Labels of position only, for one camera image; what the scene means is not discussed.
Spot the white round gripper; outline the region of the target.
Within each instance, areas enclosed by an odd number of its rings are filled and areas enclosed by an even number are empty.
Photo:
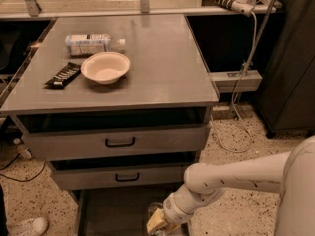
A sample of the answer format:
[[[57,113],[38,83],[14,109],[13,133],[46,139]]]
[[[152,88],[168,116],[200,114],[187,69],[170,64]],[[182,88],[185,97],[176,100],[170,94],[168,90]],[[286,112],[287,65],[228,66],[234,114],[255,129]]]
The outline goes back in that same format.
[[[163,210],[158,208],[147,222],[146,228],[149,235],[169,235],[179,228],[180,224],[187,223],[193,214],[182,211],[170,194],[163,202]]]

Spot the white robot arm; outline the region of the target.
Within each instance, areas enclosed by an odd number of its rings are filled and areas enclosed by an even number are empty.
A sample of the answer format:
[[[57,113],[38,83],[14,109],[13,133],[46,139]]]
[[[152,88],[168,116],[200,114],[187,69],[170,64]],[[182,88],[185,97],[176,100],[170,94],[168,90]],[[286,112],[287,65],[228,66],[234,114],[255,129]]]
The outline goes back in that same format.
[[[194,212],[219,199],[226,188],[277,193],[274,236],[315,236],[315,137],[293,151],[225,165],[195,163],[184,183],[147,222],[147,233],[167,235]]]

